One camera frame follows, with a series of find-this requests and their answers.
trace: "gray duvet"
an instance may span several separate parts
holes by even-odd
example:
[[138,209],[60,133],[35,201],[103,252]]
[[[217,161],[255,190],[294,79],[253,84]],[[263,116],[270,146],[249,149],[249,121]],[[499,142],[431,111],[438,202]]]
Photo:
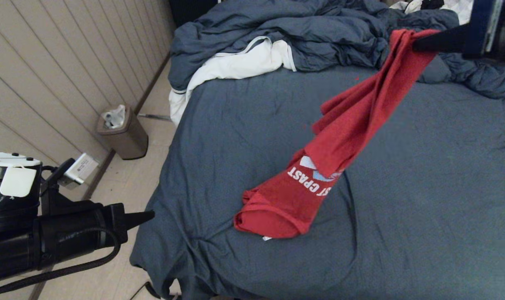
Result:
[[[246,44],[254,37],[249,27],[287,12],[303,23],[338,9],[360,15],[355,23],[407,22],[371,1],[258,2],[272,7],[248,11],[252,2],[230,0],[177,30],[175,88],[187,84],[188,66],[202,64],[207,51]],[[439,23],[443,14],[423,11],[418,24]],[[234,18],[240,21],[229,25]],[[387,37],[391,26],[384,28]],[[239,34],[228,37],[233,32]],[[305,49],[287,33],[274,34]],[[205,46],[193,50],[186,46],[192,40]],[[243,191],[283,170],[313,138],[319,106],[376,72],[387,47],[373,44],[331,42],[339,57],[359,49],[364,62],[338,59],[320,72],[278,70],[194,90],[147,206],[156,217],[140,226],[131,256],[161,295],[178,278],[184,299],[505,299],[505,69],[457,55],[441,55],[427,68],[420,81],[435,84],[414,85],[343,173],[308,234],[263,241],[233,228]],[[313,51],[306,57],[319,65]]]

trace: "tan trash can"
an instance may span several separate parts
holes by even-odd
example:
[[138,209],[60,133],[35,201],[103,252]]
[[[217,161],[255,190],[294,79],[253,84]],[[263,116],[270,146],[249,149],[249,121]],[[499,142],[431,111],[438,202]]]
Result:
[[127,104],[125,104],[123,126],[111,129],[104,125],[103,118],[99,118],[97,132],[124,160],[140,159],[147,154],[149,137]]

